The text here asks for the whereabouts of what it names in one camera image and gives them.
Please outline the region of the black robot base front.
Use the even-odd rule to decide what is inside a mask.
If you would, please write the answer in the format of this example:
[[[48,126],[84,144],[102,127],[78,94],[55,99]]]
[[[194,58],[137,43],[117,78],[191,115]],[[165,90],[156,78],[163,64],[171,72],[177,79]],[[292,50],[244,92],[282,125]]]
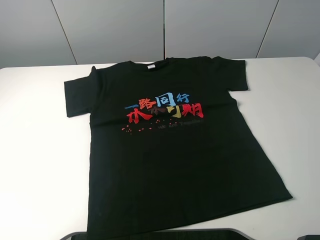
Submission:
[[[111,240],[253,240],[231,228],[163,230],[111,238]]]

